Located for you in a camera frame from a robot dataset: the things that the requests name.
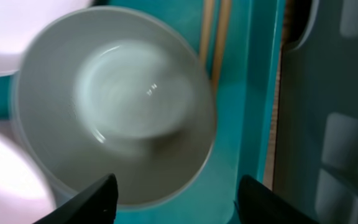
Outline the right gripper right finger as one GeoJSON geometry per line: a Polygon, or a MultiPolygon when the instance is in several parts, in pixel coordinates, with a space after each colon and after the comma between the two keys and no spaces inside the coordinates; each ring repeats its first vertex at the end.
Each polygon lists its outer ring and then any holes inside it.
{"type": "Polygon", "coordinates": [[[239,182],[236,210],[241,223],[318,224],[250,175],[239,182]]]}

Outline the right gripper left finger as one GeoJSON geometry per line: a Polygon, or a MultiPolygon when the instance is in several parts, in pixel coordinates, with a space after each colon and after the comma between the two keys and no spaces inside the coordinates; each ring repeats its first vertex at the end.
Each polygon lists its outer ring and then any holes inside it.
{"type": "Polygon", "coordinates": [[[116,176],[108,174],[34,224],[113,224],[118,196],[116,176]]]}

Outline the small pink bowl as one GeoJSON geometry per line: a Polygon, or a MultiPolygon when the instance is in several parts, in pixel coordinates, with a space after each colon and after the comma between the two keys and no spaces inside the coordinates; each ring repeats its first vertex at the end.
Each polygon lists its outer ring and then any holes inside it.
{"type": "Polygon", "coordinates": [[[15,140],[11,123],[0,121],[0,223],[34,223],[55,209],[45,176],[15,140]]]}

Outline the grey bowl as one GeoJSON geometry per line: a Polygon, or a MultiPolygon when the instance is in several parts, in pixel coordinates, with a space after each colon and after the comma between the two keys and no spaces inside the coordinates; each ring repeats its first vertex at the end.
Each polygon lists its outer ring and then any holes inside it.
{"type": "Polygon", "coordinates": [[[114,174],[120,207],[155,205],[185,190],[211,154],[206,70],[179,33],[140,11],[98,6],[51,22],[12,90],[17,137],[67,198],[114,174]]]}

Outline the wooden chopstick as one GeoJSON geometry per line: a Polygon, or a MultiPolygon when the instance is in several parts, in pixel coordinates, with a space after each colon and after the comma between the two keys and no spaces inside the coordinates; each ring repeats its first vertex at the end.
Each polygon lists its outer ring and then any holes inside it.
{"type": "Polygon", "coordinates": [[[223,64],[224,50],[226,46],[227,29],[231,16],[232,0],[221,0],[219,5],[218,26],[214,46],[213,64],[211,71],[211,85],[217,93],[221,68],[223,64]]]}
{"type": "Polygon", "coordinates": [[[215,0],[203,1],[203,16],[201,22],[201,34],[200,34],[200,47],[199,58],[203,66],[206,65],[208,58],[209,39],[211,33],[211,26],[213,21],[215,0]]]}

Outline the large white plate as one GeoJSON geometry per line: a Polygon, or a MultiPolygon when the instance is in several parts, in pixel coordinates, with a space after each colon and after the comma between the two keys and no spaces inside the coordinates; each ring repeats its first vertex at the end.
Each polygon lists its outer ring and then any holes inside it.
{"type": "Polygon", "coordinates": [[[32,39],[49,23],[92,0],[0,0],[0,77],[19,68],[32,39]]]}

